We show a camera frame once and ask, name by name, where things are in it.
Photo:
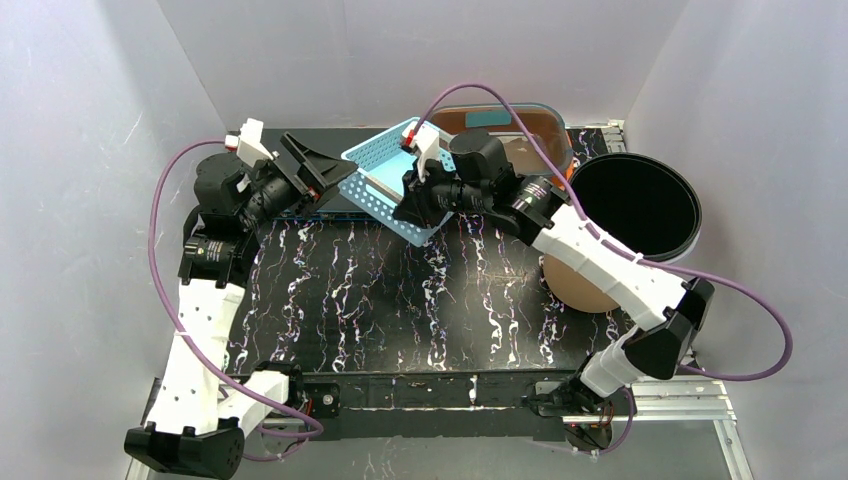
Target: perforated basket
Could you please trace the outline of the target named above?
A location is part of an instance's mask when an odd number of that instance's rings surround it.
[[[359,169],[339,184],[339,190],[354,205],[420,247],[452,214],[445,215],[439,226],[430,229],[392,218],[397,207],[396,198],[403,197],[403,174],[413,168],[415,161],[414,155],[401,149],[401,135],[407,125],[417,121],[418,117],[410,118],[342,153],[343,159],[356,163]],[[438,130],[429,122],[427,124]],[[439,133],[443,139],[450,138],[442,130]],[[439,150],[445,170],[455,170],[450,153],[443,148]]]

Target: marble pattern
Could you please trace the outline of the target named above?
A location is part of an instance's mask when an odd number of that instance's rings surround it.
[[[569,133],[577,159],[605,153],[599,130]],[[281,218],[261,238],[231,373],[269,359],[315,372],[574,369],[630,326],[557,301],[539,252],[479,216],[455,215],[421,248],[358,214]]]

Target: gray floor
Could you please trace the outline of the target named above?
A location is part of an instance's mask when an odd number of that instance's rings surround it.
[[[248,441],[260,453],[258,440]],[[151,479],[176,480],[154,475]],[[260,479],[709,479],[730,476],[712,422],[637,422],[597,463],[517,438],[382,438],[314,442],[284,463],[242,463],[235,480]]]

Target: blue plastic basket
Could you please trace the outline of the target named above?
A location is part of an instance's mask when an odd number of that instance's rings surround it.
[[[397,201],[392,197],[403,197],[403,175],[413,168],[415,161],[414,155],[401,149],[401,135],[407,125],[417,121],[418,117],[410,118],[342,153],[343,159],[356,163],[359,169],[339,183],[339,190],[342,196],[354,205],[371,214],[413,245],[420,247],[453,214],[445,215],[439,226],[430,229],[419,228],[392,218],[392,212],[397,207]],[[439,130],[429,122],[427,125]],[[450,137],[441,130],[439,132],[444,138]],[[450,153],[442,148],[439,154],[445,170],[455,170]],[[374,186],[375,184],[382,185],[395,195],[385,195]]]

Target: clear plastic container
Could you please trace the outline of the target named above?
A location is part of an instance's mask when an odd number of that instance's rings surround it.
[[[539,103],[518,103],[512,107],[554,165],[565,172],[574,152],[562,117],[551,107]],[[470,128],[485,128],[503,142],[507,158],[517,173],[553,175],[500,104],[443,107],[433,113],[430,122],[451,135]]]

